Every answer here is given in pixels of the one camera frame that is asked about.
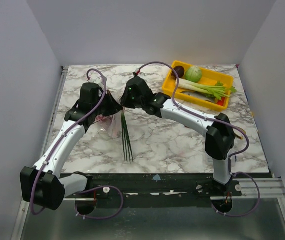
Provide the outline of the clear pink zip top bag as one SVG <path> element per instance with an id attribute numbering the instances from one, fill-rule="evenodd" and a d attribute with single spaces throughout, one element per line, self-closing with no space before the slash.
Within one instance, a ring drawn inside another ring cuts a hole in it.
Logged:
<path id="1" fill-rule="evenodd" d="M 122 136 L 122 124 L 121 124 L 121 113 L 122 111 L 114 114 L 112 116 L 108 116 L 108 120 L 106 122 L 98 122 L 93 123 L 93 125 L 98 125 L 98 129 L 100 131 L 105 131 L 111 138 L 118 138 Z"/>

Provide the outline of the green chives bunch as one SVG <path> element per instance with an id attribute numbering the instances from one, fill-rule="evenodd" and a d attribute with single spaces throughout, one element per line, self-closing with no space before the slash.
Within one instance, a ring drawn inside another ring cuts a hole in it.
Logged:
<path id="1" fill-rule="evenodd" d="M 124 160 L 131 163 L 134 161 L 134 157 L 124 110 L 121 112 L 121 135 Z"/>

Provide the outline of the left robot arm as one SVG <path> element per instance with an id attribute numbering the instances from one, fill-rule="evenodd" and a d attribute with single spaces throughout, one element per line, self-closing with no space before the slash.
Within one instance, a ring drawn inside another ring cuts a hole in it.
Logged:
<path id="1" fill-rule="evenodd" d="M 20 172 L 23 200 L 54 211 L 64 198 L 73 194 L 89 197 L 94 190 L 90 182 L 92 177 L 75 172 L 61 178 L 63 166 L 98 116 L 109 117 L 122 109 L 106 84 L 84 83 L 79 99 L 65 114 L 61 130 L 52 145 L 33 167 L 24 167 Z"/>

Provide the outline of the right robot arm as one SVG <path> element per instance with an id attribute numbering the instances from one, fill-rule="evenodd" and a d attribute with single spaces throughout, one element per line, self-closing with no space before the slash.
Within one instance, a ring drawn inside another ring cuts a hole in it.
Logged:
<path id="1" fill-rule="evenodd" d="M 169 95 L 153 93 L 139 76 L 126 83 L 120 104 L 125 108 L 142 109 L 148 115 L 175 121 L 205 137 L 205 152 L 212 158 L 214 167 L 213 192 L 224 196 L 231 190 L 229 153 L 234 147 L 236 135 L 225 114 L 214 116 L 174 103 Z"/>

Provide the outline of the white green leek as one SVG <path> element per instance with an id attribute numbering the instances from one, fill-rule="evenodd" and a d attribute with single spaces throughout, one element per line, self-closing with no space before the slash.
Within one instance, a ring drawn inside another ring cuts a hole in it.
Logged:
<path id="1" fill-rule="evenodd" d="M 175 85 L 178 86 L 178 88 L 180 89 L 190 90 L 203 94 L 209 94 L 210 90 L 214 89 L 214 86 L 199 84 L 185 79 L 176 80 Z"/>

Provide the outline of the dark red beet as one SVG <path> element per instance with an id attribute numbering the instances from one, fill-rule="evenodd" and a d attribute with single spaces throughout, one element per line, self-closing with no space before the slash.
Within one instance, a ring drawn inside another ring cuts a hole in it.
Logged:
<path id="1" fill-rule="evenodd" d="M 179 78 L 182 78 L 185 75 L 185 69 L 183 66 L 178 65 L 178 66 L 174 67 L 174 71 L 177 73 Z M 174 71 L 172 71 L 171 76 L 173 79 L 176 79 L 177 76 L 174 73 Z"/>

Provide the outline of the green cabbage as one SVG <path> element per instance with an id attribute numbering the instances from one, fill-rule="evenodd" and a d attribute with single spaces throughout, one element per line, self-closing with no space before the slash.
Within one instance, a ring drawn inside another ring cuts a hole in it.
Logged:
<path id="1" fill-rule="evenodd" d="M 186 71 L 184 77 L 190 82 L 198 83 L 203 77 L 203 71 L 200 67 L 194 65 Z"/>

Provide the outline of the silver fish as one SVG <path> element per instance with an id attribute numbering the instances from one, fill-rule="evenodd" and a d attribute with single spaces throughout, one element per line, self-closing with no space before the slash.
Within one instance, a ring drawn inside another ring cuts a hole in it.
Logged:
<path id="1" fill-rule="evenodd" d="M 193 98 L 198 98 L 198 99 L 210 102 L 210 103 L 215 104 L 217 102 L 215 97 L 206 96 L 204 93 L 200 93 L 196 91 L 189 91 L 189 90 L 182 91 L 181 93 L 187 96 L 191 96 Z"/>

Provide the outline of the yellow plastic tray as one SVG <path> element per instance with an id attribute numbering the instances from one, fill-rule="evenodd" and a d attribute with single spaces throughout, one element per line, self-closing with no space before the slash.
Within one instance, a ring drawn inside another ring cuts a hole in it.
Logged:
<path id="1" fill-rule="evenodd" d="M 228 108 L 231 95 L 237 92 L 230 75 L 178 60 L 172 67 L 177 70 L 179 80 L 170 70 L 162 90 L 176 99 L 221 112 Z"/>

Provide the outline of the green celery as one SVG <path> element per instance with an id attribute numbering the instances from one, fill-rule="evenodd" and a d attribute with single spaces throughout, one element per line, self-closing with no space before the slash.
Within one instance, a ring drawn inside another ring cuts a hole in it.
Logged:
<path id="1" fill-rule="evenodd" d="M 216 98 L 221 100 L 222 98 L 229 98 L 231 94 L 237 92 L 234 86 L 226 87 L 222 82 L 218 81 L 215 85 L 206 85 L 204 95 L 209 98 Z"/>

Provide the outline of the red chili pepper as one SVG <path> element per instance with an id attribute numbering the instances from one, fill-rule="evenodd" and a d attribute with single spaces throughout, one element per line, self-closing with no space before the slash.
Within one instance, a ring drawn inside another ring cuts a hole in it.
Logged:
<path id="1" fill-rule="evenodd" d="M 218 99 L 218 98 L 215 99 L 215 103 L 217 105 L 219 105 L 219 106 L 224 106 L 225 105 L 225 101 L 226 101 L 225 97 L 222 97 L 221 99 Z"/>

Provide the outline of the aluminium frame rail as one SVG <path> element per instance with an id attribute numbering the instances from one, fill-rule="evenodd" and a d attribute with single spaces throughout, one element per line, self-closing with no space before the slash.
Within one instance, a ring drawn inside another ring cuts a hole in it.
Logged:
<path id="1" fill-rule="evenodd" d="M 51 137 L 52 137 L 52 134 L 53 134 L 54 124 L 55 124 L 57 112 L 58 112 L 58 109 L 59 109 L 59 104 L 60 104 L 60 101 L 61 101 L 61 97 L 62 97 L 62 94 L 63 94 L 63 89 L 64 89 L 64 85 L 65 85 L 65 82 L 66 82 L 69 66 L 62 66 L 61 68 L 62 68 L 62 72 L 61 72 L 61 76 L 60 76 L 60 80 L 59 80 L 59 85 L 58 85 L 58 89 L 57 89 L 57 92 L 56 92 L 56 96 L 55 96 L 55 100 L 54 100 L 51 116 L 49 118 L 49 124 L 48 124 L 47 132 L 46 132 L 46 135 L 45 135 L 44 143 L 43 143 L 43 146 L 42 146 L 42 149 L 41 149 L 40 158 L 42 158 L 43 155 L 46 153 L 46 151 L 47 151 L 47 149 L 49 147 L 49 143 L 51 142 Z"/>

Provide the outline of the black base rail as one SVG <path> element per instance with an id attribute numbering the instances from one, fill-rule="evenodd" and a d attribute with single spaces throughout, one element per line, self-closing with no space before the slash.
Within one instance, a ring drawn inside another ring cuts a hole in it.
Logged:
<path id="1" fill-rule="evenodd" d="M 271 174 L 239 174 L 227 186 L 214 181 L 210 173 L 92 173 L 88 186 L 66 199 L 82 208 L 210 208 L 229 207 L 233 201 L 249 197 L 262 199 L 271 189 Z"/>

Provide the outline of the yellow handled pliers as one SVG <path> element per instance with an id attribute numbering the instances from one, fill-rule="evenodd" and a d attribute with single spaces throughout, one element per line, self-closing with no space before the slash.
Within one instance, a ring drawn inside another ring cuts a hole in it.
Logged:
<path id="1" fill-rule="evenodd" d="M 235 137 L 239 140 L 243 140 L 244 139 L 244 135 L 246 135 L 247 132 L 244 129 L 241 129 L 241 131 L 239 133 L 235 133 Z"/>

